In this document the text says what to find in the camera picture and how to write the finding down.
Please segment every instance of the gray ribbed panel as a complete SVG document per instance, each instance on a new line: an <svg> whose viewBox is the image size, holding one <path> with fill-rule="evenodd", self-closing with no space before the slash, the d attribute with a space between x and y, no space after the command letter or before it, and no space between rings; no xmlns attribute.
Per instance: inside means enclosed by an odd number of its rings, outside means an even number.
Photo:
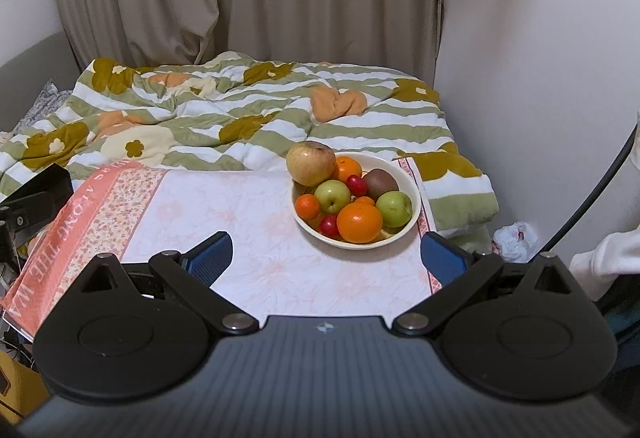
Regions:
<svg viewBox="0 0 640 438"><path fill-rule="evenodd" d="M324 322L334 329L321 332ZM395 338L378 317L270 317L258 334L220 342L173 391L120 407L54 398L20 430L30 438L616 438L629 427L592 397L539 407L473 391L428 342Z"/></svg>

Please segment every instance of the orange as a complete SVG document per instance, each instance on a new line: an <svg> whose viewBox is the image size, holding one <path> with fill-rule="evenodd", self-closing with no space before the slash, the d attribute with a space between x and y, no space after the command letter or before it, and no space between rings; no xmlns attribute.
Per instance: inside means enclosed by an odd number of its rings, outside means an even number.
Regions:
<svg viewBox="0 0 640 438"><path fill-rule="evenodd" d="M375 205L376 202L369 198L369 196L360 196L359 198L356 198L354 203L366 203L367 205Z"/></svg>
<svg viewBox="0 0 640 438"><path fill-rule="evenodd" d="M382 214L373 205L353 202L338 214L338 232L349 243L370 243L382 230Z"/></svg>
<svg viewBox="0 0 640 438"><path fill-rule="evenodd" d="M346 183L347 178L354 174L359 178L362 177L362 167L356 160L348 156L338 156L335 159L335 170L331 176L333 180Z"/></svg>
<svg viewBox="0 0 640 438"><path fill-rule="evenodd" d="M313 194L303 194L296 199L296 214L305 221L311 221L320 215L320 201Z"/></svg>

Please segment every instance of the floral blanket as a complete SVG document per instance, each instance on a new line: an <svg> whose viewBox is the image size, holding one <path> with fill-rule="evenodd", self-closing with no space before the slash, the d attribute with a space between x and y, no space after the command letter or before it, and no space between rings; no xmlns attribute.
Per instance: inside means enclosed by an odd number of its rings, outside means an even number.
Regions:
<svg viewBox="0 0 640 438"><path fill-rule="evenodd" d="M126 68L99 58L55 113L0 147L0 199L58 163L79 180L120 160L196 171L286 169L305 139L386 160L412 157L438 231L489 221L489 178L458 153L424 82L386 68L259 62Z"/></svg>

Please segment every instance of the fruit bowl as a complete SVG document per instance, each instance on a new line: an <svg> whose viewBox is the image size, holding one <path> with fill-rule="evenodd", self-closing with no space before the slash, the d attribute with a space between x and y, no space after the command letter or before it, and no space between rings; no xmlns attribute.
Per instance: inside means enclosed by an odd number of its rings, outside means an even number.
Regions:
<svg viewBox="0 0 640 438"><path fill-rule="evenodd" d="M420 197L420 191L418 190L418 187L415 184L414 180L400 167L374 156L356 152L340 152L335 153L335 155L336 157L348 156L350 158L353 158L360 164L360 166L362 166L362 170L364 173L369 172L371 169L383 169L391 174L396 182L398 182L398 188L400 189L400 192L405 193L411 199L413 215L407 222L407 224L404 225L404 227L402 227L398 231L383 229L382 234L371 243L355 244L348 243L341 239L332 239L331 237L327 237L316 230L318 221L317 219L315 221L307 222L296 214L294 208L296 200L301 195L310 192L310 188L304 187L303 185L300 185L299 183L291 180L291 210L295 220L298 222L300 227L302 227L303 230L305 230L316 239L319 239L326 244L330 244L331 246L344 248L346 250L368 250L371 248L380 248L380 246L385 246L386 244L397 241L405 234L407 234L407 232L409 232L414 227L416 221L418 221L420 210L422 208L422 198Z"/></svg>

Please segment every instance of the headboard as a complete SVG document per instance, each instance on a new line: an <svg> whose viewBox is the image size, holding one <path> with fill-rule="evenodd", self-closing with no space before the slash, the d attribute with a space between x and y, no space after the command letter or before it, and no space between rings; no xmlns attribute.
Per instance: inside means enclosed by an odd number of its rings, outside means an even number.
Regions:
<svg viewBox="0 0 640 438"><path fill-rule="evenodd" d="M63 32L41 40L0 66L0 131L11 131L44 85L71 89L80 71Z"/></svg>

